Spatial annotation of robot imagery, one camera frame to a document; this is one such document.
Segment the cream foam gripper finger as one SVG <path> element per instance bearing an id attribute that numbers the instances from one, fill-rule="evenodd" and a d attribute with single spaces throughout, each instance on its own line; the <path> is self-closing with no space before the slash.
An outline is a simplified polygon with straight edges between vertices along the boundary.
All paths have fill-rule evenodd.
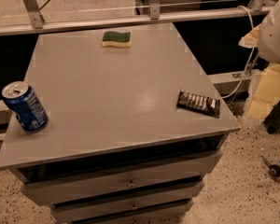
<path id="1" fill-rule="evenodd" d="M 280 63 L 273 63 L 261 73 L 247 114 L 252 119 L 265 119 L 279 101 Z"/>
<path id="2" fill-rule="evenodd" d="M 260 25 L 257 25 L 249 33 L 242 36 L 238 45 L 248 49 L 256 48 L 259 42 L 259 29 Z"/>

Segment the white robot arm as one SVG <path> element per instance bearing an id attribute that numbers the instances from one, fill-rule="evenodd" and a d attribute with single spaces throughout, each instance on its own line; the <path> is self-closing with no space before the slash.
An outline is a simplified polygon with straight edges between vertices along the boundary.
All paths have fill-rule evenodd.
<path id="1" fill-rule="evenodd" d="M 257 48 L 259 57 L 269 63 L 260 74 L 247 111 L 252 119 L 265 119 L 280 101 L 280 0 L 260 25 L 240 39 L 239 45 Z"/>

